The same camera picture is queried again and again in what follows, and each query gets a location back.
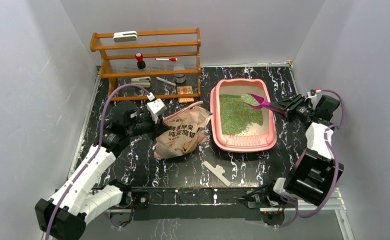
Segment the purple litter scoop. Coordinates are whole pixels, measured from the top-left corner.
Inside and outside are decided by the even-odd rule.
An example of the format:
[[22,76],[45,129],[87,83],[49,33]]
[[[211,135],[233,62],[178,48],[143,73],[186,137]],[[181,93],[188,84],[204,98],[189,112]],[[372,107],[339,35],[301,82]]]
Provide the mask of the purple litter scoop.
[[241,97],[241,100],[243,101],[243,103],[249,105],[250,107],[254,108],[254,109],[262,109],[262,108],[266,108],[268,110],[271,110],[273,111],[274,113],[278,113],[278,114],[284,114],[284,112],[280,109],[277,109],[276,107],[272,106],[270,102],[268,102],[265,98],[259,96],[259,95],[256,95],[256,94],[253,94],[253,93],[248,93],[248,94],[245,94]]

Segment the white pen on shelf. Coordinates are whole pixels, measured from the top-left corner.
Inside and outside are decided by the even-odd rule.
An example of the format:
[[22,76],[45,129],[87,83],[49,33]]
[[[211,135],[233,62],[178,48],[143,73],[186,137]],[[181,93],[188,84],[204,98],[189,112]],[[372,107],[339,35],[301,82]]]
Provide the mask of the white pen on shelf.
[[176,83],[171,82],[171,81],[168,81],[168,80],[163,79],[163,78],[161,78],[161,77],[156,77],[156,79],[157,79],[158,81],[161,81],[161,82],[166,83],[166,84],[168,84],[168,85],[176,86]]

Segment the red white marker pen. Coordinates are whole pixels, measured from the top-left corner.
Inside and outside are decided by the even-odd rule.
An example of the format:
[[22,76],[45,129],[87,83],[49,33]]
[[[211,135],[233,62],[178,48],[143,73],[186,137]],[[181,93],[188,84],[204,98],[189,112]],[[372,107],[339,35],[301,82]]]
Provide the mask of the red white marker pen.
[[176,62],[178,61],[178,58],[177,57],[169,57],[169,58],[161,58],[161,57],[158,57],[155,59],[156,61],[167,61],[167,62]]

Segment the orange wooden shelf rack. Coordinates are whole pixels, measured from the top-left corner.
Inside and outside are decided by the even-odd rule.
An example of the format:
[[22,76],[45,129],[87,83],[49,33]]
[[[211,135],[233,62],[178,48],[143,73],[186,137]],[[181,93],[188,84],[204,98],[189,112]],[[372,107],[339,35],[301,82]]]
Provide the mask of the orange wooden shelf rack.
[[[108,96],[114,101],[145,100],[144,96],[119,96],[114,90],[118,88],[119,79],[152,77],[151,89],[158,98],[199,98],[201,96],[200,46],[201,31],[197,28],[137,31],[138,39],[128,42],[114,42],[114,33],[93,33],[89,49],[101,56],[99,76],[109,80]],[[145,69],[137,67],[136,53],[142,53],[146,63]],[[178,58],[178,61],[156,61],[156,58]],[[184,65],[186,70],[174,71],[175,65]],[[190,80],[193,93],[159,93],[162,83],[156,77],[174,77],[175,74],[193,76]]]

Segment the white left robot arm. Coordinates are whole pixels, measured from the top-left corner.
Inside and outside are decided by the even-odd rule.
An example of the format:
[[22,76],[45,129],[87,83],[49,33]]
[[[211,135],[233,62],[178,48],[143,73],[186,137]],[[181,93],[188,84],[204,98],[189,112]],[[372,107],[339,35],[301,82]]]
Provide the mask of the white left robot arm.
[[120,106],[121,113],[108,125],[101,122],[99,137],[65,184],[48,200],[41,198],[36,203],[38,225],[46,238],[80,239],[86,226],[110,207],[126,208],[132,204],[131,187],[117,179],[97,193],[93,187],[129,146],[130,138],[140,135],[155,138],[169,129],[162,118],[167,107],[162,100],[155,99],[147,103],[147,115],[141,116],[133,102],[124,101]]

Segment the cat litter bag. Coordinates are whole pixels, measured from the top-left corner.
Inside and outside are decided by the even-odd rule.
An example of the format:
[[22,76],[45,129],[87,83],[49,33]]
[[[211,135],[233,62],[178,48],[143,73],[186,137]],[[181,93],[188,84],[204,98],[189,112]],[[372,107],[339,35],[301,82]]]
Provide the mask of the cat litter bag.
[[211,113],[201,107],[202,101],[167,116],[163,123],[169,130],[156,138],[154,157],[157,160],[180,157],[193,152],[207,140],[202,130],[211,119]]

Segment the pink cat litter box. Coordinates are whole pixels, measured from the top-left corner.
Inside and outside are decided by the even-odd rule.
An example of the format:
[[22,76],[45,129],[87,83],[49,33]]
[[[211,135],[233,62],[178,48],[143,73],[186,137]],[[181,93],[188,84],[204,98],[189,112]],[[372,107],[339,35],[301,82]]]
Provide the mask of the pink cat litter box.
[[210,94],[211,126],[215,144],[228,152],[250,153],[272,148],[277,141],[274,114],[255,109],[241,100],[255,94],[270,101],[261,79],[222,79]]

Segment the grey stapler lower shelf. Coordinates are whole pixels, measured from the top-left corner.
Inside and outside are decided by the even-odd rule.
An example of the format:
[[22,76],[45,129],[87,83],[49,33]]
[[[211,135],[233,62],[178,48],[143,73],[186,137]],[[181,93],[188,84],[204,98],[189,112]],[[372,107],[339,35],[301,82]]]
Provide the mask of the grey stapler lower shelf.
[[150,88],[151,87],[151,77],[135,77],[131,79],[132,84],[139,85],[143,88]]

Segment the small glass jar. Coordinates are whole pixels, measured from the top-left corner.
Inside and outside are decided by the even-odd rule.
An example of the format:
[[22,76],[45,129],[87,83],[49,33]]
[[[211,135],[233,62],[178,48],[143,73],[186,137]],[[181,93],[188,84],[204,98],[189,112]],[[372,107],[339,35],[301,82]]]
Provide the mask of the small glass jar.
[[[184,65],[177,64],[174,66],[174,71],[184,71],[186,70]],[[174,82],[177,84],[185,83],[186,82],[186,74],[185,73],[178,73],[174,75]]]

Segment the red black stamp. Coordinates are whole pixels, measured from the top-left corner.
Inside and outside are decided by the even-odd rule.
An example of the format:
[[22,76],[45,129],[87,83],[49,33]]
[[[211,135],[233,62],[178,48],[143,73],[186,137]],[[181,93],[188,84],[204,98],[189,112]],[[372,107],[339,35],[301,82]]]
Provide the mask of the red black stamp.
[[135,54],[135,58],[137,60],[137,67],[141,70],[145,69],[146,68],[146,63],[144,61],[144,57],[143,57],[143,54],[138,52]]

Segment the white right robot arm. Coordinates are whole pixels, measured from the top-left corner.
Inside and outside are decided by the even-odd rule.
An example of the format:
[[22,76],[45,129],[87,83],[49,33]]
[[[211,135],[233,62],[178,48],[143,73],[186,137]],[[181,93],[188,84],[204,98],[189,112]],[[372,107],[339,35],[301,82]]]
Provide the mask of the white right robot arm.
[[287,177],[274,179],[246,194],[244,199],[250,201],[254,195],[259,195],[267,205],[277,207],[284,204],[284,198],[297,198],[318,207],[334,189],[344,165],[335,163],[328,145],[335,129],[331,119],[341,101],[323,95],[318,103],[314,103],[315,97],[313,92],[307,97],[299,94],[290,99],[269,102],[253,93],[242,96],[242,101],[254,109],[267,108],[287,122],[299,120],[306,128],[307,138],[306,149]]

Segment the grey bag sealing clip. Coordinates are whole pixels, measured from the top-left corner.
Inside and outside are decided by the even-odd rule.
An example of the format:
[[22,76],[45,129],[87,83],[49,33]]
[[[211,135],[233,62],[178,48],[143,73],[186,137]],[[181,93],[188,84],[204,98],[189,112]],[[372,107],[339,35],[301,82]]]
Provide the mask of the grey bag sealing clip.
[[216,165],[212,166],[209,162],[206,160],[202,162],[202,165],[205,166],[208,171],[210,171],[219,181],[221,181],[226,187],[230,187],[231,182],[225,178],[225,170],[222,166]]

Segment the orange snack packet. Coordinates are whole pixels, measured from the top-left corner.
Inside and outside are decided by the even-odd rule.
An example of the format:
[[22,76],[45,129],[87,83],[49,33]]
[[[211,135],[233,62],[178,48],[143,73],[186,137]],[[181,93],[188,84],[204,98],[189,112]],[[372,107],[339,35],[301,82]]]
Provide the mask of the orange snack packet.
[[[179,95],[187,95],[187,94],[192,94],[193,93],[193,87],[192,86],[179,86],[177,88],[177,92]],[[178,98],[179,103],[191,103],[194,102],[193,97],[179,97]]]

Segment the white stapler on top shelf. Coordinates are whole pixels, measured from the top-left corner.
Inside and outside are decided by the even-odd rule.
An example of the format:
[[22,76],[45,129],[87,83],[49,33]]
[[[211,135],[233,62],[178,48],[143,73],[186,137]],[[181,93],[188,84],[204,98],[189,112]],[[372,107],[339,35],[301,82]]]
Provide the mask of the white stapler on top shelf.
[[138,39],[138,33],[136,31],[122,31],[122,32],[115,32],[113,34],[113,41],[115,43],[122,43],[122,42],[132,42],[136,41]]

